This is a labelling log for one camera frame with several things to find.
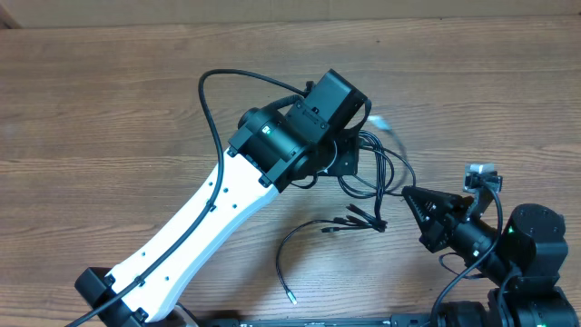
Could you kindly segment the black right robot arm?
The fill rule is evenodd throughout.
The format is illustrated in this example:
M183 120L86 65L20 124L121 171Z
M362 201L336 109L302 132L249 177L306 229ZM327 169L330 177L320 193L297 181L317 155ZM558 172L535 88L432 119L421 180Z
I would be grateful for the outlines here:
M580 321L564 291L559 270L568 254L565 219L534 203L517 206L505 217L498 194L480 186L475 195L407 186L403 197L421 231L420 242L432 253L446 248L466 268L496 287L487 303L446 302L446 287L434 302L431 326L577 326Z

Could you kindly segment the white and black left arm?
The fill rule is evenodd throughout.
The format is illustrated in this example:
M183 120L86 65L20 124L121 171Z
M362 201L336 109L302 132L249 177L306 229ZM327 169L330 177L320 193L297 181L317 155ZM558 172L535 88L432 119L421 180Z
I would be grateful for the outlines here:
M361 126L349 122L370 99L334 70L304 90L249 109L199 190L142 248L112 269L88 268L76 290L91 306L79 326L198 326L179 304L194 275L231 234L289 184L353 170L341 161Z

